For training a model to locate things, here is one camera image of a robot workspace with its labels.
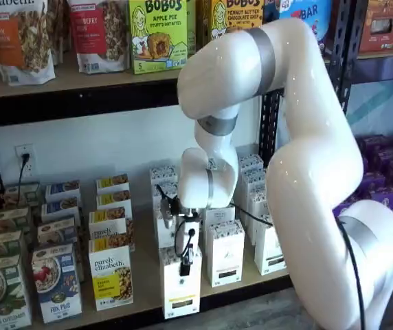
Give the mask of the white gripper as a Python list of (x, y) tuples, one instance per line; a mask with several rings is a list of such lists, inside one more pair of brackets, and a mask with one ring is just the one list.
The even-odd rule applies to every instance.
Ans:
[(188, 276), (199, 244), (199, 221), (182, 219), (175, 232), (175, 254), (181, 259), (180, 276)]

